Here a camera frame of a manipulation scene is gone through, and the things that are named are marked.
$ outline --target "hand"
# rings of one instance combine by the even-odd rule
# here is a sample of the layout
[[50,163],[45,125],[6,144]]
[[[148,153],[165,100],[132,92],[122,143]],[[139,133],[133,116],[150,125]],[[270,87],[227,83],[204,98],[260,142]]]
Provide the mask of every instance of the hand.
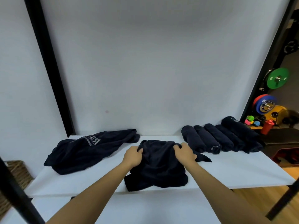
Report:
[[182,148],[180,148],[178,145],[174,145],[173,149],[176,158],[184,166],[191,162],[195,162],[195,159],[197,158],[197,155],[193,154],[193,151],[189,145],[184,142],[182,143]]
[[138,146],[131,146],[123,156],[123,163],[129,165],[130,169],[138,166],[142,160],[143,148],[137,152]]

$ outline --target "blue weight plate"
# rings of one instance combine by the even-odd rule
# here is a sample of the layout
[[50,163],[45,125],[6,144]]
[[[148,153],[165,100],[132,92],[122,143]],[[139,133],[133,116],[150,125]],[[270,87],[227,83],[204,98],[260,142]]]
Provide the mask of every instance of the blue weight plate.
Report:
[[261,115],[268,113],[275,107],[276,103],[277,100],[274,96],[264,96],[255,103],[256,111]]

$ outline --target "forearm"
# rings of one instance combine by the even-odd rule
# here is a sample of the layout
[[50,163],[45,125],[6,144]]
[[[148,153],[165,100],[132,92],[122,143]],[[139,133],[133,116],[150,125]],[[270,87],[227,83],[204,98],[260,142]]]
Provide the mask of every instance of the forearm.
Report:
[[271,223],[196,162],[189,162],[185,167],[206,196],[222,224]]
[[130,169],[122,162],[68,202],[47,224],[94,224]]

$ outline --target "green weight plate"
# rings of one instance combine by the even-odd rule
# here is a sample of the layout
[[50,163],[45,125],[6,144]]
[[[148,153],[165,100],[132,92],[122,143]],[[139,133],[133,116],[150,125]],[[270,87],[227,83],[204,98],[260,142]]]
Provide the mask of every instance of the green weight plate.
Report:
[[278,68],[272,71],[267,79],[267,86],[270,89],[277,89],[283,86],[289,79],[289,70],[286,68]]

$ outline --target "red weight plate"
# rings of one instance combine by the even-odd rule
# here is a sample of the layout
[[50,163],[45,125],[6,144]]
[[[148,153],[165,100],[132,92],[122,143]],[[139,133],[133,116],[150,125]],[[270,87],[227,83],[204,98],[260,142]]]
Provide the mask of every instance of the red weight plate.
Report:
[[260,98],[262,98],[262,97],[264,97],[264,96],[267,96],[267,95],[268,95],[268,94],[262,94],[262,95],[259,95],[257,98],[255,98],[254,101],[253,101],[252,107],[255,106],[256,102],[257,102]]

